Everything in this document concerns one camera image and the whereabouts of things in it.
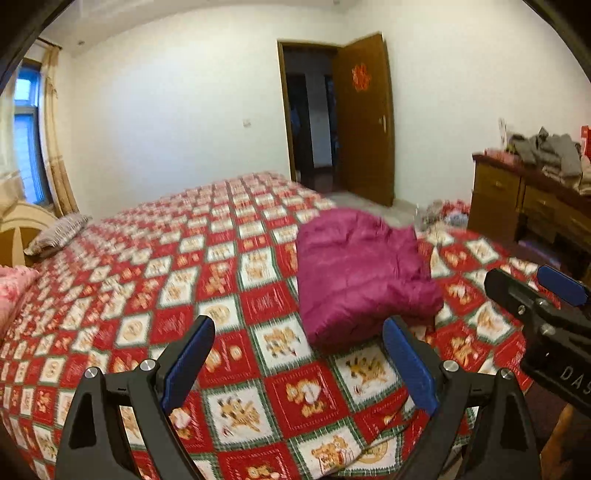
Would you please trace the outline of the magenta puffer down jacket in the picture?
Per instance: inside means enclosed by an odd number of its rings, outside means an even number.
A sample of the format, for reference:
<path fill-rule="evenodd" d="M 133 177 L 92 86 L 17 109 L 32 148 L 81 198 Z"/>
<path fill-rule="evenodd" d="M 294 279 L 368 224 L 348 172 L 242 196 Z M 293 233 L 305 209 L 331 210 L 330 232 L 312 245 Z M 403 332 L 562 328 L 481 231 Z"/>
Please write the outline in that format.
<path fill-rule="evenodd" d="M 335 208 L 301 225 L 295 251 L 301 323 L 308 344 L 322 354 L 380 335 L 393 316 L 431 326 L 444 306 L 412 227 Z"/>

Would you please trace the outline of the pile of clothes on floor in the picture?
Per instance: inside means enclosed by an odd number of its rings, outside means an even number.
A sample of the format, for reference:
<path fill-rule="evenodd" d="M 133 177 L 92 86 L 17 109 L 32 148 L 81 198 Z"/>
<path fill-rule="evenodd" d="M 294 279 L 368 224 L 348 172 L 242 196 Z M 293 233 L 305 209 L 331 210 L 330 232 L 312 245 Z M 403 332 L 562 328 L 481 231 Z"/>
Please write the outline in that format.
<path fill-rule="evenodd" d="M 415 229 L 424 232 L 440 224 L 466 229 L 470 211 L 471 205 L 462 200 L 435 200 L 427 207 L 416 207 Z"/>

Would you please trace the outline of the grey clothes pile on dresser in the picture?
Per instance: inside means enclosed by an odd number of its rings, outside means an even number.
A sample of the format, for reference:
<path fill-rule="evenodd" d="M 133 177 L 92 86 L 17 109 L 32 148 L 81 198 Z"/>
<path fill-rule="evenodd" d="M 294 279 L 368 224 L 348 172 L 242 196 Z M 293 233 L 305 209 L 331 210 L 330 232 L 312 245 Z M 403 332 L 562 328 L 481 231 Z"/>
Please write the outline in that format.
<path fill-rule="evenodd" d="M 590 195 L 590 156 L 570 135 L 550 134 L 545 128 L 531 137 L 511 133 L 506 150 L 579 195 Z"/>

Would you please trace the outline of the brown wooden dresser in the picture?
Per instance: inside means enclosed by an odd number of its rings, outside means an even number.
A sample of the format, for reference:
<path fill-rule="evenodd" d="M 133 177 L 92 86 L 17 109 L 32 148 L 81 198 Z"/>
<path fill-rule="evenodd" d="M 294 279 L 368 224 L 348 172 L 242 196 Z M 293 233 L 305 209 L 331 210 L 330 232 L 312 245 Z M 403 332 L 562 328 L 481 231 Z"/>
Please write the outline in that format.
<path fill-rule="evenodd" d="M 468 228 L 504 245 L 541 248 L 559 268 L 590 282 L 590 198 L 542 172 L 473 155 Z"/>

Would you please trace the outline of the red patchwork cartoon quilt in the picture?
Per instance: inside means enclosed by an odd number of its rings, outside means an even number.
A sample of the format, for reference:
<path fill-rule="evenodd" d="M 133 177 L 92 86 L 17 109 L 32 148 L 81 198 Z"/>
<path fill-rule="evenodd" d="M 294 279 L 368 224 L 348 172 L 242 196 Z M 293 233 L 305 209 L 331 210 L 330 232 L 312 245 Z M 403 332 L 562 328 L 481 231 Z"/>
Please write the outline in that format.
<path fill-rule="evenodd" d="M 208 479 L 387 479 L 427 417 L 408 396 L 381 334 L 322 354 L 298 309 L 297 232 L 339 208 L 259 173 L 144 203 L 86 226 L 33 269 L 1 337 L 1 420 L 37 479 L 55 475 L 84 371 L 134 369 L 200 315 L 215 338 L 170 421 Z M 416 232 L 444 306 L 417 336 L 468 371 L 517 370 L 518 322 L 484 292 L 500 268 L 538 288 L 538 267 L 464 229 Z"/>

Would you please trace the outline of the pink floral blanket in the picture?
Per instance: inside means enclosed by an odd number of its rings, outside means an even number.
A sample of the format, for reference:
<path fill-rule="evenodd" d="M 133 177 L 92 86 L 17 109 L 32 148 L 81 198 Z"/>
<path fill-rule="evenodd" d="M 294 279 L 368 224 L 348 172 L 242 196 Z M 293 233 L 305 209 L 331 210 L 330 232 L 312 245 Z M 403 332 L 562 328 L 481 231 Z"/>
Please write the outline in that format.
<path fill-rule="evenodd" d="M 39 272 L 26 266 L 0 268 L 0 333 L 4 337 L 15 319 L 26 292 L 39 278 Z"/>

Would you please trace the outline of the striped grey pillow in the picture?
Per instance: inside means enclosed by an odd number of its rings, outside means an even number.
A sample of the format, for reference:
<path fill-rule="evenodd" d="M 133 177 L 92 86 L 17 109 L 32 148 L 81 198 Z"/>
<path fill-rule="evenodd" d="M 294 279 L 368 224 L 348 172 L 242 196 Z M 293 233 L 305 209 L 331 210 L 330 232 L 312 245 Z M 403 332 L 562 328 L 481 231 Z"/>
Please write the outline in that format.
<path fill-rule="evenodd" d="M 28 257 L 47 258 L 68 245 L 89 223 L 91 217 L 72 213 L 42 230 L 24 249 Z"/>

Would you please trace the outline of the beige wooden headboard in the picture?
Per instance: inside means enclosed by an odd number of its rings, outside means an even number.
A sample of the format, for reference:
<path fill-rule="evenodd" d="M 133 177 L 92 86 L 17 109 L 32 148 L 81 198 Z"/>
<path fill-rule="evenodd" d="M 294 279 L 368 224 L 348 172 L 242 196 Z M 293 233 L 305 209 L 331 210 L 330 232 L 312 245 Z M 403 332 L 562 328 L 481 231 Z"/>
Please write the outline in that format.
<path fill-rule="evenodd" d="M 40 232 L 56 221 L 57 217 L 47 209 L 16 201 L 1 214 L 1 265 L 25 265 L 24 250 Z"/>

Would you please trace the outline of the brown wooden door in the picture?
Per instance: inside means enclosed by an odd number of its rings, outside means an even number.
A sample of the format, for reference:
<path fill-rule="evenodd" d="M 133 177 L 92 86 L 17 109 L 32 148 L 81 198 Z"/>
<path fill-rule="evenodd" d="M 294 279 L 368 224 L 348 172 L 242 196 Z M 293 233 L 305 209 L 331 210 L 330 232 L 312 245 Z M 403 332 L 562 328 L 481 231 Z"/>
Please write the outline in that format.
<path fill-rule="evenodd" d="M 370 88 L 356 92 L 352 68 L 365 63 Z M 387 44 L 380 33 L 339 48 L 332 59 L 339 138 L 339 179 L 362 198 L 390 207 L 394 202 L 394 106 Z M 380 124 L 387 115 L 388 133 Z"/>

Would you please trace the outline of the beige patterned curtain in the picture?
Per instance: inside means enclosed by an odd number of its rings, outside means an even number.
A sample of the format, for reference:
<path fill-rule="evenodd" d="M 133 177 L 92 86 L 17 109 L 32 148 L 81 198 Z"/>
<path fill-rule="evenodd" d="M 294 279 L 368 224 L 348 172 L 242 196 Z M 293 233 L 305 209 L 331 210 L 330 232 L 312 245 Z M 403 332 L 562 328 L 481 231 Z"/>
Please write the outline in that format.
<path fill-rule="evenodd" d="M 19 68 L 25 60 L 38 62 L 41 72 L 39 132 L 41 153 L 56 216 L 77 212 L 63 153 L 65 128 L 59 120 L 58 70 L 61 48 L 45 40 L 35 41 L 17 65 L 1 93 L 1 211 L 25 200 L 14 148 L 14 91 Z"/>

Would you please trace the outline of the red door decoration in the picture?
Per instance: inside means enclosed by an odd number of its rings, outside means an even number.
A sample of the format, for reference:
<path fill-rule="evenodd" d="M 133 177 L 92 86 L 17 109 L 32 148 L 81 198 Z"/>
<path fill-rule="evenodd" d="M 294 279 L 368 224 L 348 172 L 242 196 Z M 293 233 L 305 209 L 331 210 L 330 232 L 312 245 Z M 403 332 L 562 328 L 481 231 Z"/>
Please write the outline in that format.
<path fill-rule="evenodd" d="M 365 63 L 356 64 L 352 68 L 352 84 L 356 92 L 366 92 L 370 88 L 372 75 Z"/>

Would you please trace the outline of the window with blue frame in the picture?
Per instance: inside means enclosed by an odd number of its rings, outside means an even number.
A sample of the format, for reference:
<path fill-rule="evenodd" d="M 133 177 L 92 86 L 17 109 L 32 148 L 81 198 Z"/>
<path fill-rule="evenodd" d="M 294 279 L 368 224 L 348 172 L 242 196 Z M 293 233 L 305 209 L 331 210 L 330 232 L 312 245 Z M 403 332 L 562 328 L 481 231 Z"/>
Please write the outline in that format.
<path fill-rule="evenodd" d="M 48 206 L 51 194 L 41 153 L 39 97 L 41 72 L 38 62 L 25 60 L 19 68 L 14 91 L 14 148 L 16 163 L 29 203 Z"/>

